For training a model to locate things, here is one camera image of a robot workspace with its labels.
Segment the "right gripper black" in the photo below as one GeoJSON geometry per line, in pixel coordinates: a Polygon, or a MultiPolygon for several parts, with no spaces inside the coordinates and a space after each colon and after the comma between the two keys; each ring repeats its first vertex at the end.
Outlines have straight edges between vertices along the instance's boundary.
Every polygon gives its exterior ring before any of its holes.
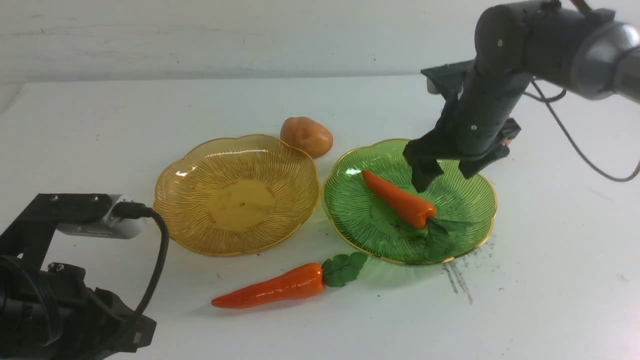
{"type": "Polygon", "coordinates": [[[444,174],[438,160],[459,161],[468,180],[506,158],[510,149],[499,145],[500,133],[530,81],[525,71],[485,73],[474,64],[461,91],[445,100],[434,128],[403,151],[415,191],[424,193],[444,174]]]}

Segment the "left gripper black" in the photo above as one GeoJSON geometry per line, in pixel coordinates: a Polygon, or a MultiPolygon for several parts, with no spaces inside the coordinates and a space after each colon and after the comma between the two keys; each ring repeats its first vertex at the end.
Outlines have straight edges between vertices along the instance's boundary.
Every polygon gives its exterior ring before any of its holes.
{"type": "Polygon", "coordinates": [[[3,360],[105,360],[150,346],[157,322],[144,315],[157,287],[151,274],[130,309],[114,292],[91,289],[86,271],[52,262],[42,268],[58,224],[115,217],[157,219],[157,212],[123,194],[40,193],[0,239],[0,327],[3,360]]]}

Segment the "right robot arm dark grey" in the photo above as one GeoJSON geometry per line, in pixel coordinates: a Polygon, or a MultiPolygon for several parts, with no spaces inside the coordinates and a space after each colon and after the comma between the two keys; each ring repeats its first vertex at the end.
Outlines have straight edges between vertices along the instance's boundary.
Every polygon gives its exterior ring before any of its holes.
{"type": "Polygon", "coordinates": [[[573,5],[527,0],[490,7],[475,27],[473,60],[421,71],[445,106],[434,128],[403,150],[417,192],[444,173],[441,160],[458,161],[470,179],[507,157],[521,132],[511,113],[537,79],[562,89],[551,98],[537,96],[546,105],[567,92],[639,102],[638,30],[617,21],[613,10],[592,9],[583,0],[573,5]]]}

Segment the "left robot arm dark grey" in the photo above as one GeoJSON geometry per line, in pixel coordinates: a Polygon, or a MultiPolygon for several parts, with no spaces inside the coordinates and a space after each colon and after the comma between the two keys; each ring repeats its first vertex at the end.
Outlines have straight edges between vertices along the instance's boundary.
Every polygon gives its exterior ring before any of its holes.
{"type": "Polygon", "coordinates": [[[169,250],[157,211],[123,194],[40,193],[0,239],[0,350],[3,360],[105,360],[150,346],[157,322],[144,316],[169,250]],[[114,292],[91,289],[82,267],[52,262],[54,234],[131,240],[160,230],[157,260],[142,299],[130,309],[114,292]]]}

